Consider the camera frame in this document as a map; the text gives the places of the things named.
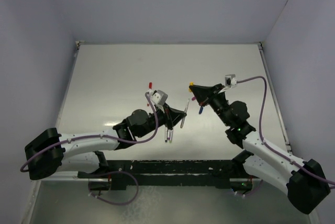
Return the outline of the yellow white pen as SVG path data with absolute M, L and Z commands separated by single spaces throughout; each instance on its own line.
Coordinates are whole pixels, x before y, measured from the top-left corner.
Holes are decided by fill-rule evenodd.
M 185 109 L 184 109 L 184 116 L 183 116 L 183 118 L 181 120 L 181 124 L 180 124 L 181 129 L 184 127 L 184 124 L 185 124 L 185 119 L 186 119 L 186 116 L 187 116 L 189 103 L 190 103 L 190 99 L 187 100 L 187 103 L 186 103 L 186 106 L 185 106 Z

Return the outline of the red white pen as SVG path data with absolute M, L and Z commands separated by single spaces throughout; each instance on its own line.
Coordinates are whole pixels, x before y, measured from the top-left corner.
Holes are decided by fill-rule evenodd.
M 147 94 L 147 106 L 149 107 L 151 105 L 151 96 L 153 94 L 153 90 L 152 89 L 148 89 L 148 94 Z

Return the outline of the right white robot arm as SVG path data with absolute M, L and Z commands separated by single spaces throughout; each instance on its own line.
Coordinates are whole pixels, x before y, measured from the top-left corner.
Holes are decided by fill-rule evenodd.
M 313 159 L 305 161 L 262 139 L 260 132 L 247 121 L 250 115 L 246 103 L 228 102 L 222 84 L 190 85 L 189 89 L 200 107 L 210 106 L 228 127 L 228 140 L 243 149 L 246 158 L 232 166 L 237 177 L 249 174 L 273 185 L 307 215 L 330 194 L 321 165 Z

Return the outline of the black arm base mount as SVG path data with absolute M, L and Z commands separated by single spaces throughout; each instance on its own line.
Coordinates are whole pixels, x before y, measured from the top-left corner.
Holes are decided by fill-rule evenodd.
M 107 160 L 98 153 L 99 167 L 78 172 L 93 182 L 93 190 L 125 190 L 127 186 L 196 186 L 249 192 L 256 179 L 243 163 L 251 154 L 242 151 L 231 160 Z

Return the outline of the yellow pen cap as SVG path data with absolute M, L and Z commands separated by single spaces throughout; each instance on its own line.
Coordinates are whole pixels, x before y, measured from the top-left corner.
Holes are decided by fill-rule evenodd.
M 192 89 L 191 89 L 191 87 L 194 85 L 194 83 L 193 82 L 190 82 L 189 83 L 189 87 L 188 87 L 188 91 L 191 93 L 192 92 Z

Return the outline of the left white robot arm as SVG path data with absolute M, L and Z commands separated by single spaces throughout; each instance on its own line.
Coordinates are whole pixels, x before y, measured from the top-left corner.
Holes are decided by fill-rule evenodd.
M 154 109 L 153 113 L 137 109 L 112 128 L 96 133 L 60 134 L 56 128 L 48 128 L 25 146 L 27 162 L 20 170 L 28 172 L 33 181 L 73 171 L 102 178 L 108 171 L 103 151 L 129 148 L 138 138 L 148 134 L 154 137 L 161 126 L 173 130 L 187 116 L 186 110 L 168 104 Z

